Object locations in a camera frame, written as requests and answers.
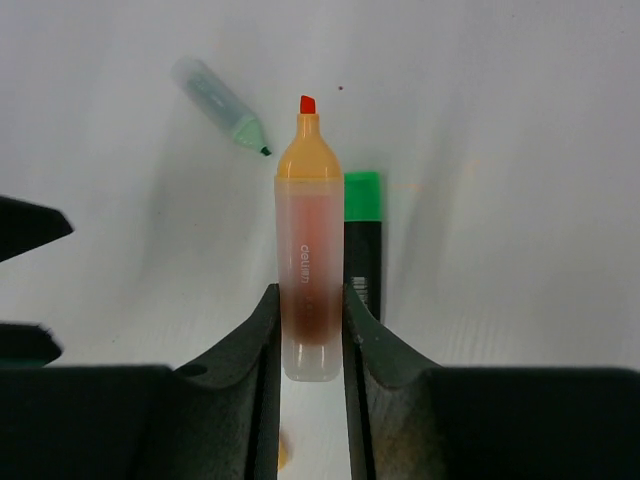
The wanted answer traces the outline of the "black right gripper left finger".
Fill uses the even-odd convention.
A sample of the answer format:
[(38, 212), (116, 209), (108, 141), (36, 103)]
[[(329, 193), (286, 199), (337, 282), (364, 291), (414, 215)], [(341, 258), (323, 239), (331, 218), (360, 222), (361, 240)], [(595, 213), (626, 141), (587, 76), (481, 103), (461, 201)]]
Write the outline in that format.
[(5, 479), (273, 479), (279, 291), (183, 366), (1, 370)]

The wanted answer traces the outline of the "black green-tipped marker pen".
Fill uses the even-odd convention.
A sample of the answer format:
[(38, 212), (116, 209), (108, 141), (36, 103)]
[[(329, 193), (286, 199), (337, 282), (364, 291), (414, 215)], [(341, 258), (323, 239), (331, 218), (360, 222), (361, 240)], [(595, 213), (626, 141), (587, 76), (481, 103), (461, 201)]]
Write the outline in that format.
[(373, 317), (381, 321), (382, 224), (344, 220), (344, 282), (353, 286)]

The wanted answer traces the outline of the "green pen cap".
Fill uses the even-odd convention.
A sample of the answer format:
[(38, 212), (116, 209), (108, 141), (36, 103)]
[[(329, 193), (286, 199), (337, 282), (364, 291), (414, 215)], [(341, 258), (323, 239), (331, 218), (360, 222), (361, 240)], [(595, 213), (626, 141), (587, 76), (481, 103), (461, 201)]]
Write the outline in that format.
[(380, 174), (357, 171), (344, 174), (344, 220), (381, 222), (382, 194)]

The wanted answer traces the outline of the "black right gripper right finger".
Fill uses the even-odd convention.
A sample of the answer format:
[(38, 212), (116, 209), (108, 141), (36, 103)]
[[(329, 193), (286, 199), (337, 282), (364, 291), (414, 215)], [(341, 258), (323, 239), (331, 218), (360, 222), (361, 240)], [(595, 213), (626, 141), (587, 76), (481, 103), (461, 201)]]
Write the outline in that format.
[(622, 368), (443, 367), (343, 295), (355, 479), (635, 479), (639, 375)]

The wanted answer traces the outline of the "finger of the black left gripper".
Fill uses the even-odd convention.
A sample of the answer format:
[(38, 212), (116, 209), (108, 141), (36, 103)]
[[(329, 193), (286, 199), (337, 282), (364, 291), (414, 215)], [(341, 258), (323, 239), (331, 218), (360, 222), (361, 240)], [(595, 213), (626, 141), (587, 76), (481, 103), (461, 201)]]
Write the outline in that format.
[(59, 210), (1, 196), (0, 256), (4, 262), (74, 232)]
[(37, 368), (63, 353), (53, 335), (38, 324), (1, 324), (1, 367)]

